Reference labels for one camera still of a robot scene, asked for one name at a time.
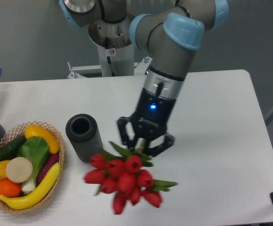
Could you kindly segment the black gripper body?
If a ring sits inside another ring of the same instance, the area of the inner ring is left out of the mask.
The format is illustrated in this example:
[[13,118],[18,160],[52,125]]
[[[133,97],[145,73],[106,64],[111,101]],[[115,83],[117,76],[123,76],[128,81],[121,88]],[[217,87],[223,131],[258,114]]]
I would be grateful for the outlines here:
[[131,115],[131,124],[134,134],[146,140],[145,151],[150,148],[151,141],[167,133],[167,122],[175,102],[175,99],[157,96],[142,89],[136,110]]

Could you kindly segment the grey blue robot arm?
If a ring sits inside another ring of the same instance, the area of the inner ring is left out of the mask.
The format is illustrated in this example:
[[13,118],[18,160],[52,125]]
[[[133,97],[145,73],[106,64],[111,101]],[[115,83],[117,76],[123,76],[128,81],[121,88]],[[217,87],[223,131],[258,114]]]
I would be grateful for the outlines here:
[[123,145],[133,150],[140,138],[155,157],[174,144],[167,121],[204,32],[226,22],[225,0],[177,0],[158,15],[133,16],[125,0],[61,0],[68,23],[88,26],[104,77],[134,75],[134,50],[151,57],[134,113],[117,121]]

